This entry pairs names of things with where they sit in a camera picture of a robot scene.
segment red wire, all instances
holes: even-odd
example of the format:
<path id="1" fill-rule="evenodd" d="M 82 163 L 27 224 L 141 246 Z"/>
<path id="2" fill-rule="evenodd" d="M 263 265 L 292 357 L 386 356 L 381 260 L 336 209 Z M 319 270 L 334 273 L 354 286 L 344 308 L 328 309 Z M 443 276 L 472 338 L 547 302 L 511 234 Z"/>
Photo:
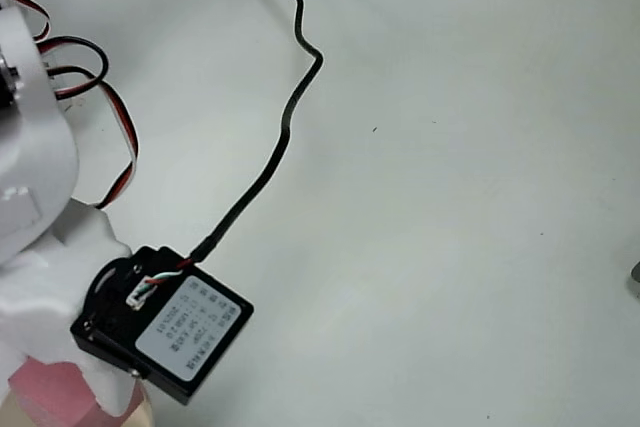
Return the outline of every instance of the red wire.
<path id="1" fill-rule="evenodd" d="M 191 260 L 189 257 L 187 257 L 182 262 L 180 262 L 178 265 L 176 265 L 176 269 L 182 270 L 182 269 L 184 269 L 187 266 L 192 265 L 192 264 L 193 264 L 193 260 Z"/>
<path id="2" fill-rule="evenodd" d="M 49 32 L 51 32 L 51 24 L 50 24 L 50 20 L 51 17 L 49 17 L 49 13 L 44 10 L 43 7 L 41 7 L 40 5 L 36 4 L 34 1 L 32 0 L 13 0 L 15 2 L 18 2 L 21 5 L 24 5 L 25 7 L 30 8 L 31 10 L 35 10 L 36 12 L 42 14 L 45 16 L 46 23 L 42 29 L 42 32 L 40 32 L 38 35 L 33 37 L 33 40 L 35 40 L 36 42 L 40 42 L 41 40 L 44 40 L 47 38 L 47 35 L 49 35 Z"/>
<path id="3" fill-rule="evenodd" d="M 130 117 L 128 115 L 128 112 L 126 111 L 126 107 L 124 106 L 124 104 L 122 104 L 122 102 L 118 98 L 116 98 L 113 95 L 113 92 L 111 92 L 111 90 L 108 87 L 105 87 L 105 85 L 106 84 L 104 84 L 104 83 L 100 83 L 100 88 L 105 93 L 105 95 L 107 96 L 109 101 L 116 108 L 116 113 L 117 113 L 118 117 L 120 118 L 120 120 L 122 121 L 122 125 L 124 126 L 125 132 L 127 133 L 127 137 L 129 138 L 129 141 L 131 142 L 131 145 L 133 147 L 133 151 L 134 151 L 135 156 L 137 158 L 138 157 L 138 151 L 139 151 L 138 137 L 136 135 L 135 128 L 133 127 L 133 123 L 131 122 L 131 119 L 130 119 Z M 129 162 L 129 165 L 127 165 L 127 167 L 118 176 L 116 181 L 113 183 L 113 185 L 111 186 L 111 188 L 107 192 L 107 195 L 105 195 L 104 199 L 102 199 L 102 201 L 99 202 L 96 205 L 96 208 L 97 209 L 104 209 L 107 205 L 109 205 L 111 202 L 113 202 L 118 197 L 120 192 L 122 192 L 123 187 L 126 185 L 126 183 L 131 178 L 131 174 L 132 173 L 133 173 L 133 162 Z"/>
<path id="4" fill-rule="evenodd" d="M 165 282 L 167 279 L 158 279 L 158 280 L 153 280 L 153 279 L 147 279 L 145 284 L 152 284 L 152 285 L 160 285 L 163 282 Z"/>

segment red and black wire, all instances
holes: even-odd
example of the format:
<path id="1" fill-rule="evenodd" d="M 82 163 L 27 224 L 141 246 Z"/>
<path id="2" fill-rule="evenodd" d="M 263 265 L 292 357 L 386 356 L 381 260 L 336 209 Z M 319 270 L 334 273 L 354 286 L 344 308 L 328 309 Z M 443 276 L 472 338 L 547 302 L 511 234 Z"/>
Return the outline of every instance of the red and black wire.
<path id="1" fill-rule="evenodd" d="M 75 65 L 65 65 L 48 69 L 47 73 L 49 74 L 49 77 L 55 77 L 63 74 L 81 74 L 86 77 L 89 82 L 94 82 L 97 80 L 98 87 L 100 87 L 102 92 L 109 100 L 116 120 L 118 121 L 118 124 L 122 129 L 125 140 L 127 141 L 127 147 L 129 148 L 129 152 L 131 154 L 131 161 L 116 178 L 115 182 L 111 185 L 111 188 L 107 191 L 103 199 L 100 202 L 94 204 L 94 207 L 98 209 L 104 209 L 107 205 L 109 205 L 122 194 L 122 192 L 131 182 L 133 174 L 135 173 L 140 145 L 135 126 L 133 124 L 133 121 L 131 120 L 131 116 L 129 115 L 129 111 L 127 110 L 127 107 L 120 95 L 118 95 L 116 90 L 110 84 L 108 84 L 104 80 L 99 80 L 97 76 L 83 67 L 78 67 Z"/>
<path id="2" fill-rule="evenodd" d="M 38 35 L 33 36 L 33 40 L 35 40 L 36 42 L 41 42 L 44 39 L 46 39 L 49 33 L 51 32 L 51 17 L 49 16 L 49 13 L 46 10 L 44 10 L 44 8 L 40 4 L 35 3 L 33 0 L 12 0 L 12 1 L 17 2 L 18 4 L 24 7 L 27 7 L 28 9 L 31 9 L 35 12 L 38 12 L 39 14 L 44 16 L 45 18 L 44 27 L 42 28 L 42 31 Z"/>
<path id="3" fill-rule="evenodd" d="M 91 49 L 100 58 L 102 66 L 100 68 L 100 72 L 98 73 L 98 75 L 93 75 L 89 72 L 91 74 L 91 77 L 87 82 L 80 85 L 73 86 L 73 87 L 67 87 L 64 89 L 56 90 L 55 94 L 56 94 L 56 99 L 58 100 L 71 99 L 80 94 L 84 94 L 85 92 L 88 92 L 94 87 L 97 87 L 104 80 L 104 78 L 107 75 L 107 72 L 109 71 L 109 57 L 107 57 L 106 52 L 102 50 L 102 48 L 100 48 L 98 45 L 94 44 L 90 40 L 83 39 L 82 37 L 73 37 L 70 35 L 51 37 L 50 39 L 40 42 L 38 44 L 38 50 L 42 55 L 45 55 L 58 47 L 64 47 L 69 45 L 80 45 L 80 46 Z"/>

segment black electronic module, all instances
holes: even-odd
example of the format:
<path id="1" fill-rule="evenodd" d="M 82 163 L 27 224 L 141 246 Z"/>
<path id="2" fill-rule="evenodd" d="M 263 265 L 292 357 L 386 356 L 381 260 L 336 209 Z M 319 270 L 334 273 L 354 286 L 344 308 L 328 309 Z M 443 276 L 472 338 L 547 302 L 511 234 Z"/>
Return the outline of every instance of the black electronic module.
<path id="1" fill-rule="evenodd" d="M 132 304 L 131 294 L 145 278 L 182 260 L 166 247 L 143 247 L 114 260 L 87 293 L 71 333 L 80 349 L 148 379 L 186 405 L 253 306 L 193 264 Z"/>

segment white label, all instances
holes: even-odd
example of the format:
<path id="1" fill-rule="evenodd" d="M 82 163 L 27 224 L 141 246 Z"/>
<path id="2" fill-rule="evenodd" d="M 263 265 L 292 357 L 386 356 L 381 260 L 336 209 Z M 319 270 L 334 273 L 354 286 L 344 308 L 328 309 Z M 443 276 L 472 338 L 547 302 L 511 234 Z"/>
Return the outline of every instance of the white label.
<path id="1" fill-rule="evenodd" d="M 239 315 L 237 304 L 191 275 L 147 326 L 136 348 L 189 382 Z"/>

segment white plastic part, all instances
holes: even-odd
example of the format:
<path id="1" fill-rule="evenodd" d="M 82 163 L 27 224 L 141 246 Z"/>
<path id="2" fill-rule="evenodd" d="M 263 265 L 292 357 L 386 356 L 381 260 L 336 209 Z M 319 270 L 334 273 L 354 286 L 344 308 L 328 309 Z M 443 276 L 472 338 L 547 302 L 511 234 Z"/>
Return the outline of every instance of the white plastic part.
<path id="1" fill-rule="evenodd" d="M 16 105 L 0 109 L 0 264 L 60 215 L 78 176 L 71 130 L 17 7 L 0 10 L 0 52 L 18 71 Z"/>
<path id="2" fill-rule="evenodd" d="M 69 326 L 98 271 L 128 255 L 104 213 L 72 200 L 45 235 L 0 265 L 0 402 L 5 379 L 30 356 L 77 364 L 105 412 L 126 411 L 134 380 L 80 351 Z"/>

